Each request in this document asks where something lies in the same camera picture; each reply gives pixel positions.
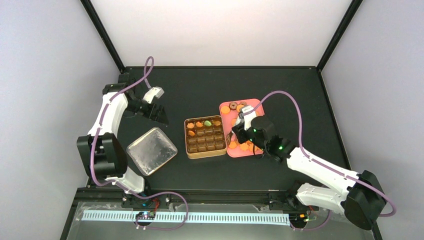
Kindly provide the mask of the gold cookie tin box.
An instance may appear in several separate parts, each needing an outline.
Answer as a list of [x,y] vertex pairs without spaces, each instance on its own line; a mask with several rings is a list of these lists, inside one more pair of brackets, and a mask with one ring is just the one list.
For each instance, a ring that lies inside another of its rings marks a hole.
[[[203,127],[196,127],[200,121]],[[204,126],[204,121],[211,121],[212,126]],[[194,123],[194,128],[188,129],[187,124]],[[188,131],[195,132],[195,136],[189,136]],[[227,153],[222,118],[219,115],[188,118],[184,121],[185,151],[189,159],[201,159],[222,156]]]

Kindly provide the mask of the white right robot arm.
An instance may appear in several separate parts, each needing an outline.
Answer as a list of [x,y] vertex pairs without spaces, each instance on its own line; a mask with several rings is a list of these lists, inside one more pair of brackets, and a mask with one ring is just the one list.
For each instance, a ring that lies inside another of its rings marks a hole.
[[345,216],[363,230],[371,230],[383,216],[388,200],[374,173],[348,170],[302,149],[280,137],[275,125],[264,115],[238,118],[231,133],[239,143],[250,141],[269,158],[286,163],[289,169],[322,184],[315,186],[306,182],[286,193],[284,200],[290,209],[296,210],[302,205],[325,208]]

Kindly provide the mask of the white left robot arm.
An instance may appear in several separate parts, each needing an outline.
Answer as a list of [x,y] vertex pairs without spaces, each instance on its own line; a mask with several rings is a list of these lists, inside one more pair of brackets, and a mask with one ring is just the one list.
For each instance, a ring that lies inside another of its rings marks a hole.
[[128,165],[127,153],[118,140],[118,130],[124,112],[132,112],[152,121],[168,124],[164,107],[154,103],[164,90],[148,85],[142,98],[133,88],[147,82],[147,77],[130,84],[107,84],[102,90],[98,116],[86,135],[77,138],[76,146],[86,174],[98,187],[117,185],[127,194],[140,194],[148,189],[145,179]]

